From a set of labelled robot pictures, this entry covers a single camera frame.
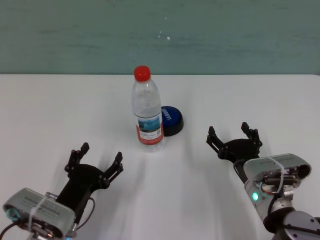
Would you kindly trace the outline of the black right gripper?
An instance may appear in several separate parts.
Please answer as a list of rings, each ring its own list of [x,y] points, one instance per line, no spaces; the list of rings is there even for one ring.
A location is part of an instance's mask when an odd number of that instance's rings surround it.
[[[247,181],[244,164],[251,159],[259,158],[260,147],[263,143],[257,129],[251,129],[247,122],[243,122],[241,130],[248,139],[234,139],[223,143],[216,135],[213,126],[208,129],[206,143],[217,153],[222,160],[228,160],[233,164],[233,169],[241,181]]]

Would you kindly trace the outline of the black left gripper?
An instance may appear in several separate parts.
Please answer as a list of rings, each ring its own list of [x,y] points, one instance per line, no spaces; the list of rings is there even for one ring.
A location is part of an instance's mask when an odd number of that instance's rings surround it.
[[[74,212],[74,223],[78,224],[92,193],[106,189],[110,183],[124,170],[123,155],[119,151],[112,165],[102,171],[95,166],[79,164],[90,146],[85,142],[79,150],[73,149],[64,170],[69,178],[67,184],[58,195],[56,201]]]

